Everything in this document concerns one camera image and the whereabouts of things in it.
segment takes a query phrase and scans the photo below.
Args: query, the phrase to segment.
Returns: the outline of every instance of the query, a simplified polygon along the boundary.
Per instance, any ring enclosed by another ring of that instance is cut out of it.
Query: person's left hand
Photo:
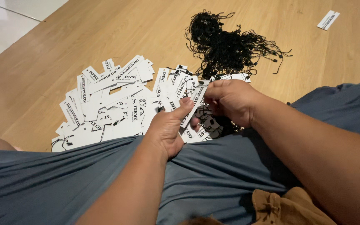
[[[172,112],[161,111],[153,118],[143,141],[160,148],[168,159],[175,157],[184,145],[178,131],[180,122],[191,112],[194,102],[189,97],[180,100],[180,107]],[[191,120],[191,127],[198,131],[199,119]]]

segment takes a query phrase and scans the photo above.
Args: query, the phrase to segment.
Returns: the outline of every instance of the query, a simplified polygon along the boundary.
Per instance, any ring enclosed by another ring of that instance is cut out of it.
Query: person's right hand
[[[214,115],[224,115],[239,126],[249,128],[256,103],[266,97],[243,80],[216,80],[205,92],[204,101]]]

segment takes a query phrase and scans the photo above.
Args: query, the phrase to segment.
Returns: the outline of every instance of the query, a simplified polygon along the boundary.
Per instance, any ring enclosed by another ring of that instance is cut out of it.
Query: wooden floor
[[[320,86],[360,82],[358,0],[69,0],[0,54],[0,138],[50,151],[66,121],[58,104],[83,69],[102,72],[105,59],[124,65],[140,54],[155,71],[177,64],[195,71],[200,60],[186,48],[184,29],[203,9],[236,12],[223,20],[225,30],[241,24],[292,49],[276,75],[278,63],[258,64],[251,84],[266,95],[293,102]],[[328,31],[317,28],[329,10],[340,16]]]

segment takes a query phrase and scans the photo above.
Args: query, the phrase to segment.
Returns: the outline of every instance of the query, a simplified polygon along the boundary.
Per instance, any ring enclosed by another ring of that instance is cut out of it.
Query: hand
[[[257,102],[266,97],[242,80],[217,80],[211,82],[204,101],[214,115],[225,115],[239,126],[249,128]]]
[[[191,112],[194,102],[189,97],[180,100],[180,107],[172,112],[161,111],[151,121],[144,140],[161,149],[168,159],[175,157],[184,145],[178,131],[180,122]],[[191,120],[191,127],[198,131],[199,119]]]

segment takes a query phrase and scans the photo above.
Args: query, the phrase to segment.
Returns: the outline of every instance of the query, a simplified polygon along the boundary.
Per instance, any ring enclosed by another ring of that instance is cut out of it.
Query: blue-gray cloth
[[[322,87],[291,105],[360,133],[360,84]],[[0,151],[0,224],[73,224],[109,187],[142,137],[60,153]],[[253,130],[185,145],[166,168],[157,224],[210,216],[253,222],[255,189],[283,193],[300,183]]]

